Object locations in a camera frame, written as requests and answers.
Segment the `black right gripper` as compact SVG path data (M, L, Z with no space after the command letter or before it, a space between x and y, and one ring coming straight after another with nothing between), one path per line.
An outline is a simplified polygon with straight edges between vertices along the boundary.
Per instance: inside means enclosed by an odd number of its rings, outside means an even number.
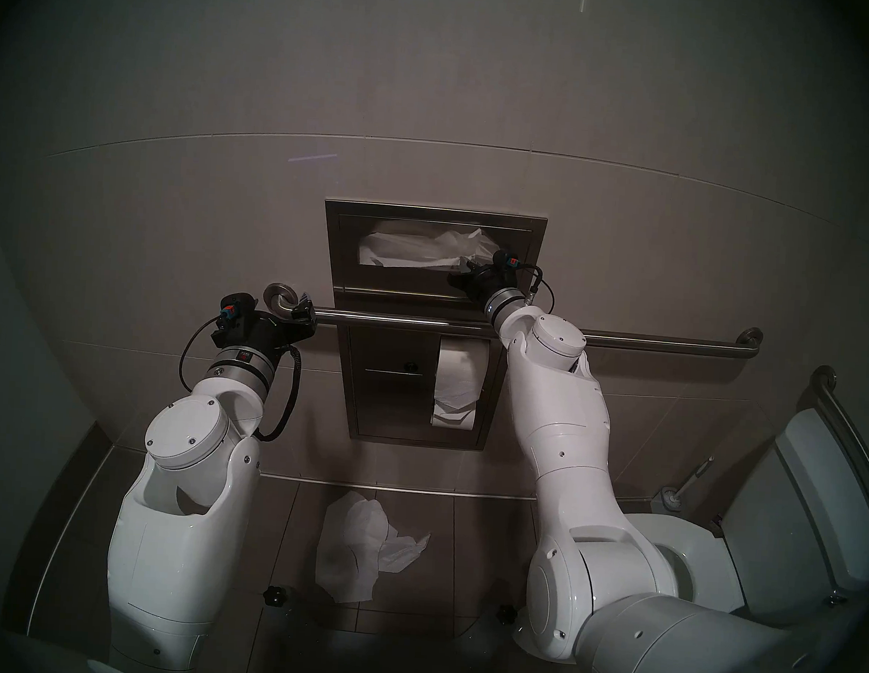
M452 266L447 282L480 308L487 307L497 293L518 285L516 270L512 267L471 261L459 261Z

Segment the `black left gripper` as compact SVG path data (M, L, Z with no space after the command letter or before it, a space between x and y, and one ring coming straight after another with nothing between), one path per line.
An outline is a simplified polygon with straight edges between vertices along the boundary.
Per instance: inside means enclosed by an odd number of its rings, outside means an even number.
M293 308L293 321L253 307L222 305L211 339L220 350L239 347L258 351L264 358L279 359L293 345L312 338L317 320L310 296L303 292Z

